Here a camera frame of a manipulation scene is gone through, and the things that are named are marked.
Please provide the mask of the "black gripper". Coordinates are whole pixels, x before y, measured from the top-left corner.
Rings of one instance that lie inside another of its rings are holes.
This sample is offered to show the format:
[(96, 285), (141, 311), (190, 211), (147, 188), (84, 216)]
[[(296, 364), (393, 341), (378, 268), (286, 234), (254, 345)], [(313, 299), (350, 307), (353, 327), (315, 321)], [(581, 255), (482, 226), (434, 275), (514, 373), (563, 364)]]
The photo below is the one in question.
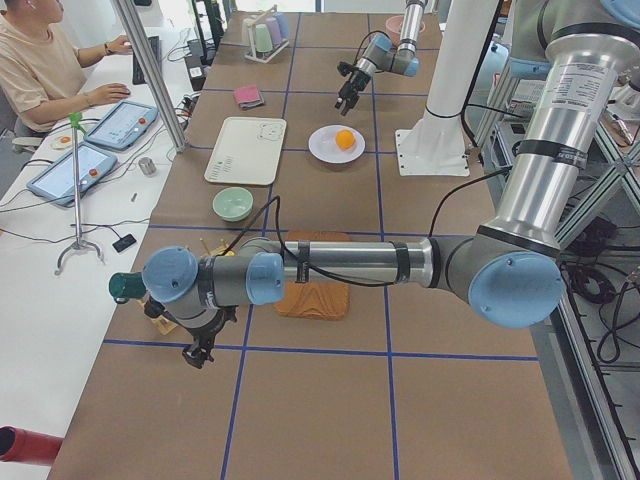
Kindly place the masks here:
[(358, 103), (359, 94), (366, 89), (371, 76), (361, 70), (355, 70), (351, 73), (348, 80), (338, 92), (338, 98), (334, 107), (340, 109), (341, 115), (346, 116)]
[(211, 352), (214, 348), (216, 336), (222, 331), (227, 322), (234, 321), (234, 315), (216, 314), (206, 325), (188, 329), (193, 342), (182, 350), (182, 356), (185, 361), (194, 368), (202, 369), (206, 360), (213, 359)]

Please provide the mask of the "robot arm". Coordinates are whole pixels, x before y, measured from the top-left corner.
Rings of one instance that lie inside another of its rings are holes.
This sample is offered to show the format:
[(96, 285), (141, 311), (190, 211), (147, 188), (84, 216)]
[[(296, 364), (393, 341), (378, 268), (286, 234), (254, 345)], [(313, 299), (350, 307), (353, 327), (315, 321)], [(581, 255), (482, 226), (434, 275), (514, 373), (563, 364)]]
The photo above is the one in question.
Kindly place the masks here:
[(117, 299), (148, 298), (193, 338), (185, 360), (201, 367), (240, 305), (280, 301), (287, 281), (364, 287), (408, 282), (449, 291), (486, 320), (525, 328), (563, 293), (555, 232), (618, 75), (639, 61), (635, 1), (525, 1), (516, 7), (515, 75), (541, 68), (545, 86), (495, 217), (471, 237), (418, 243), (245, 241), (232, 256), (196, 257), (170, 246), (137, 274), (109, 283)]
[(340, 88), (335, 108), (342, 116), (353, 109), (376, 73), (389, 72), (414, 77), (419, 69), (416, 57), (417, 40), (423, 21), (426, 1), (407, 1), (396, 44), (388, 34), (376, 31), (364, 52), (351, 63), (341, 61), (337, 70), (346, 81)]

